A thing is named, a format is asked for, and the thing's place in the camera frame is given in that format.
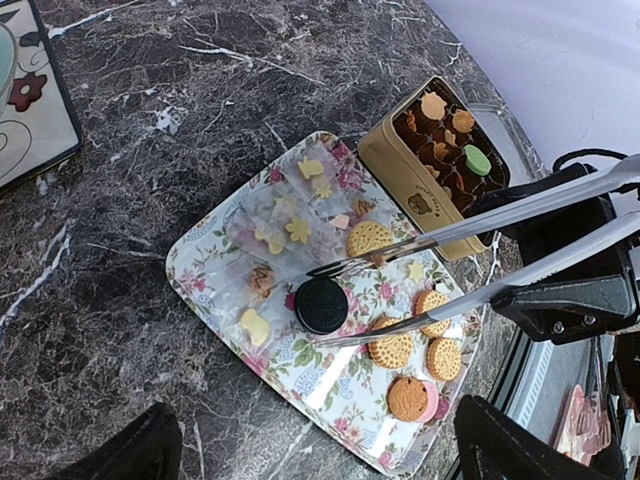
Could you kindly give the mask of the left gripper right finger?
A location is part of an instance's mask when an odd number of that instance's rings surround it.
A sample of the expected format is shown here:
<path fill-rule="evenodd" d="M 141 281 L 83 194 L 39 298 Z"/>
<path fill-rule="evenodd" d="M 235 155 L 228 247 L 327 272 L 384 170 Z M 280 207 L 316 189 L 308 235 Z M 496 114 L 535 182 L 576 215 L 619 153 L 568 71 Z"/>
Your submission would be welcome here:
<path fill-rule="evenodd" d="M 594 468 L 545 444 L 484 398 L 466 395 L 454 418 L 465 479 L 623 479 L 622 453 L 605 448 Z"/>

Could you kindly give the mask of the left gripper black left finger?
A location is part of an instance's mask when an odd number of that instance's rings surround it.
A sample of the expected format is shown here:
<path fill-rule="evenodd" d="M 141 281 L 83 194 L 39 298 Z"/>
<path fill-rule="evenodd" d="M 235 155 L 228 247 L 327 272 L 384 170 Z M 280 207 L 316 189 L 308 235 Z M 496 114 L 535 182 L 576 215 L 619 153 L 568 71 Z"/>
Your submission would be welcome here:
<path fill-rule="evenodd" d="M 47 479 L 177 479 L 180 462 L 177 417 L 159 402 L 98 449 Z"/>

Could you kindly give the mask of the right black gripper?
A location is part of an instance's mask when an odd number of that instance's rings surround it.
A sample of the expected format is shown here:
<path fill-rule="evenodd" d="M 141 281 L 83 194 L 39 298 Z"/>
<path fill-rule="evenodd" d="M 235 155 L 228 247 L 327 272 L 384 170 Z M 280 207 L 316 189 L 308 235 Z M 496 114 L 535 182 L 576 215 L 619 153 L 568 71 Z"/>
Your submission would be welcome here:
<path fill-rule="evenodd" d="M 529 265 L 617 218 L 604 194 L 504 226 Z M 556 345 L 639 323 L 639 252 L 634 235 L 542 281 L 514 287 L 491 301 L 496 313 L 514 321 L 534 341 Z"/>

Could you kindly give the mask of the metal serving tongs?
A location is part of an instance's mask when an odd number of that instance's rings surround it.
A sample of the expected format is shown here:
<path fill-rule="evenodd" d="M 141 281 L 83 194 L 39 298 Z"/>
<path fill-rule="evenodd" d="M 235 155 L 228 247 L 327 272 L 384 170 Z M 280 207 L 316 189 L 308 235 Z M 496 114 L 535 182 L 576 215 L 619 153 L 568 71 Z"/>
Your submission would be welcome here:
<path fill-rule="evenodd" d="M 614 197 L 639 190 L 639 157 L 614 155 L 613 165 L 596 170 L 589 165 L 559 159 L 551 175 L 533 183 L 511 187 L 482 198 L 479 214 L 415 238 L 401 241 L 371 253 L 339 260 L 310 271 L 312 278 L 334 279 L 363 273 L 374 267 L 386 266 L 404 257 L 414 258 L 420 252 L 445 248 L 456 240 L 472 234 L 486 234 L 489 248 L 448 262 L 455 279 L 464 282 L 468 292 L 461 299 L 437 308 L 434 312 L 416 314 L 402 322 L 401 332 L 432 326 L 458 313 L 472 309 L 491 308 L 491 301 L 514 287 L 524 287 L 542 281 L 599 252 L 639 236 L 639 209 L 628 212 L 597 228 L 579 240 L 529 265 L 522 263 L 518 244 L 504 236 L 500 229 L 551 211 L 563 209 L 604 194 Z"/>

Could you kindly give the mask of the green macaron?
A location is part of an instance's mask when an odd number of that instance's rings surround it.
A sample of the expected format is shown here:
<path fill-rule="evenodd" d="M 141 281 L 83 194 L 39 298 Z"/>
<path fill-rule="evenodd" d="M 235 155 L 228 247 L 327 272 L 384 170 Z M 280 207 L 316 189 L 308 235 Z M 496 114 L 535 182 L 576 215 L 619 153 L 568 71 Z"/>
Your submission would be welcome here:
<path fill-rule="evenodd" d="M 465 145 L 463 152 L 466 158 L 466 166 L 471 172 L 481 177 L 487 176 L 491 172 L 492 164 L 490 160 L 478 147 Z"/>

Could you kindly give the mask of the black sandwich cookie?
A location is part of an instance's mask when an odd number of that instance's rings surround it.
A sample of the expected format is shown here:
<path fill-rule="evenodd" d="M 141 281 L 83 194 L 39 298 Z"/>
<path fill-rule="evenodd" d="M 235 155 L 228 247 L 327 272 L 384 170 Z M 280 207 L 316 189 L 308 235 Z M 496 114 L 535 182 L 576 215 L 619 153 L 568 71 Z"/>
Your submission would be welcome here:
<path fill-rule="evenodd" d="M 333 280 L 312 278 L 300 285 L 294 299 L 294 312 L 307 331 L 328 335 L 337 331 L 348 316 L 348 300 Z"/>

